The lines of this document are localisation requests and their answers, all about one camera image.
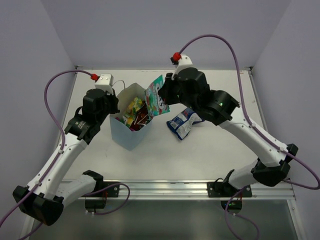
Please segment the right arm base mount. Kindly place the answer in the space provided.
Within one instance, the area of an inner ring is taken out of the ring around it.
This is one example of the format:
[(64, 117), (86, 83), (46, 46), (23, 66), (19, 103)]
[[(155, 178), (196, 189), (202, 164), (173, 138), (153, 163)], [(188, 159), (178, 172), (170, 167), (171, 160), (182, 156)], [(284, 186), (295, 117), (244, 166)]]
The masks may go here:
[(251, 198), (253, 196), (250, 185), (244, 187), (239, 193), (239, 190), (233, 186), (225, 183), (220, 177), (215, 181), (209, 181), (206, 183), (207, 195), (209, 198), (226, 199), (221, 200), (220, 205), (223, 210), (227, 208), (227, 211), (232, 214), (238, 214), (243, 208), (243, 198)]

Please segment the yellow green Fox's candy bag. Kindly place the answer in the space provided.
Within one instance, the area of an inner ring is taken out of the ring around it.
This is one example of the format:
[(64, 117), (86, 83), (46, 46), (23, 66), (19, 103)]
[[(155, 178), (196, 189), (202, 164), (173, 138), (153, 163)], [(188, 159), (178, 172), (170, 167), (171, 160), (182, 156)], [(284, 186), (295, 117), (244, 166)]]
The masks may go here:
[(121, 118), (121, 122), (129, 128), (133, 124), (138, 115), (138, 111), (143, 107), (144, 103), (144, 100), (136, 96), (127, 106)]

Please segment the green mint candy bag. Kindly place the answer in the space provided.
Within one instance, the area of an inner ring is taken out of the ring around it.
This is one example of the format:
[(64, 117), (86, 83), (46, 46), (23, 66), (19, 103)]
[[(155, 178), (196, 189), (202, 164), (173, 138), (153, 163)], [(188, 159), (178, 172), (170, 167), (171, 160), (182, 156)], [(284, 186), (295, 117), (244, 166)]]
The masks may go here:
[(165, 101), (158, 94), (163, 85), (164, 77), (160, 75), (144, 91), (144, 99), (151, 119), (170, 112), (170, 107), (165, 104)]

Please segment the blue white snack bag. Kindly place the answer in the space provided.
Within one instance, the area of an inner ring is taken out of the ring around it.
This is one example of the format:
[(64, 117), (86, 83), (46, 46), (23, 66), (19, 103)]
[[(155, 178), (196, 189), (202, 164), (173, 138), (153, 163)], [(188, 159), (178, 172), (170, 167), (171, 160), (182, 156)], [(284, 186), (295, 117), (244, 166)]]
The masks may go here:
[(190, 133), (193, 125), (204, 121), (195, 111), (187, 107), (173, 119), (167, 121), (166, 125), (182, 141)]

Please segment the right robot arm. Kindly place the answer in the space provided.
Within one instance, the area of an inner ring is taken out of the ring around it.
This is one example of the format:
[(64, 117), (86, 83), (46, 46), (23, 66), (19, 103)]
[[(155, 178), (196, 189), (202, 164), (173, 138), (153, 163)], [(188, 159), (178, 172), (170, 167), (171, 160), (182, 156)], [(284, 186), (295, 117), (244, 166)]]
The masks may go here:
[(224, 90), (213, 90), (203, 72), (187, 67), (179, 73), (167, 73), (158, 91), (167, 105), (182, 104), (200, 118), (228, 131), (253, 151), (257, 160), (240, 169), (232, 169), (220, 187), (227, 196), (260, 183), (274, 187), (287, 178), (296, 145), (276, 141), (253, 120), (246, 119), (241, 104)]

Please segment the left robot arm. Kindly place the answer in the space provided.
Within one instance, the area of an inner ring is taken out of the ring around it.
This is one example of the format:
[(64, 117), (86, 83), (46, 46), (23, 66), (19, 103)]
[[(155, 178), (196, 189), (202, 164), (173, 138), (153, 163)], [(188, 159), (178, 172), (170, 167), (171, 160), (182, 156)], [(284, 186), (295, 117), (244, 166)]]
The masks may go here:
[(40, 172), (26, 185), (17, 186), (12, 195), (19, 209), (44, 225), (53, 225), (64, 208), (78, 198), (103, 193), (103, 176), (86, 170), (68, 187), (60, 186), (69, 168), (101, 130), (109, 114), (119, 113), (115, 92), (90, 89), (83, 97), (82, 106), (69, 120), (59, 145)]

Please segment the light blue paper bag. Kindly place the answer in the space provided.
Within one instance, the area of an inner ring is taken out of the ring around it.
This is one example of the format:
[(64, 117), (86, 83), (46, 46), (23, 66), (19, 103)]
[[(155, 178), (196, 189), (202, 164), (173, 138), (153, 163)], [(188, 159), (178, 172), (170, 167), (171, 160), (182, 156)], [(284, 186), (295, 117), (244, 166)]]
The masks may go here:
[(137, 147), (152, 126), (145, 102), (145, 89), (137, 83), (124, 88), (118, 95), (119, 113), (110, 116), (111, 136), (126, 150)]

